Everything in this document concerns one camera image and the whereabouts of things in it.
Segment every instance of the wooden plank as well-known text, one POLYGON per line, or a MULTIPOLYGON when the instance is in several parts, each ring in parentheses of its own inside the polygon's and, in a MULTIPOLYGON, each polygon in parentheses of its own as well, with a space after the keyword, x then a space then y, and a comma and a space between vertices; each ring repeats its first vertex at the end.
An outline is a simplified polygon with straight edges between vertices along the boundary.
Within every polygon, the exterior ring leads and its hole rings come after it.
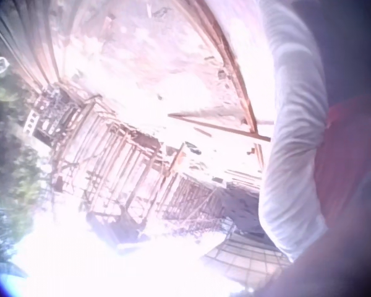
POLYGON ((183 118, 181 116, 175 116, 175 115, 172 115, 172 114, 169 114, 168 117, 173 118, 173 119, 178 119, 180 121, 184 121, 184 122, 187 122, 187 123, 195 124, 195 125, 198 125, 198 126, 202 126, 202 127, 208 127, 208 128, 212 128, 212 129, 216 129, 216 130, 220 130, 220 131, 224 131, 224 132, 229 132, 229 133, 234 133, 234 134, 241 135, 241 136, 250 137, 254 140, 255 143, 258 143, 258 144, 269 143, 271 141, 271 139, 269 137, 261 136, 258 133, 251 133, 251 132, 246 132, 246 131, 237 130, 237 129, 233 129, 233 128, 217 126, 217 125, 208 124, 208 123, 204 123, 204 122, 200 122, 200 121, 195 121, 193 119, 183 118))

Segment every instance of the roof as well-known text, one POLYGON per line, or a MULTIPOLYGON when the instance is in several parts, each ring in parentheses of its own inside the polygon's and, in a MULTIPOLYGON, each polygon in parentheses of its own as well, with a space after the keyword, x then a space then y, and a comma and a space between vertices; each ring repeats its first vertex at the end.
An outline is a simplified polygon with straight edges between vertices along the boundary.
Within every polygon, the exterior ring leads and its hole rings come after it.
POLYGON ((247 288, 256 288, 268 276, 289 265, 275 248, 233 233, 202 257, 202 262, 219 274, 247 288))

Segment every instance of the white shirt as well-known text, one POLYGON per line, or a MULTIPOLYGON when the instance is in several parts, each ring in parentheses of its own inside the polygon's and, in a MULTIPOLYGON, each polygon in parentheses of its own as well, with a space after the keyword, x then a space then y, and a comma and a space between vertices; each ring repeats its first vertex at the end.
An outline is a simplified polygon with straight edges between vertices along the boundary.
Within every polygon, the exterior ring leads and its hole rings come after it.
POLYGON ((325 77, 315 40, 290 6, 256 1, 275 64, 277 114, 260 192, 260 223, 294 261, 327 230, 313 178, 328 114, 325 77))

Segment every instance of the tree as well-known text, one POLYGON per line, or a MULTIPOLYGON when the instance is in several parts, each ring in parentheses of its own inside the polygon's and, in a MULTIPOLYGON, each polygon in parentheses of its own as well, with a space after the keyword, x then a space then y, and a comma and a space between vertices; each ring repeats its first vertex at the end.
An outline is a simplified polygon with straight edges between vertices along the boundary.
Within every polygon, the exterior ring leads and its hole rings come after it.
POLYGON ((9 259, 13 245, 32 230, 40 203, 38 154, 12 133, 26 120, 32 95, 17 74, 0 78, 0 260, 9 259))

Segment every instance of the building under construction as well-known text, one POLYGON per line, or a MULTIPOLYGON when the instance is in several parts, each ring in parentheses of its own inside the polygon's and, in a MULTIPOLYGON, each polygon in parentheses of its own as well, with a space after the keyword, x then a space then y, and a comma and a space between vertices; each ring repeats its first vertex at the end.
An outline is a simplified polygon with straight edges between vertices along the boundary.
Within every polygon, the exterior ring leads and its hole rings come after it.
POLYGON ((3 1, 0 53, 39 94, 24 133, 52 148, 53 211, 62 195, 149 237, 225 233, 203 261, 250 288, 287 265, 258 222, 274 108, 259 99, 273 97, 259 86, 269 69, 249 70, 267 58, 242 35, 260 36, 254 13, 247 1, 3 1))

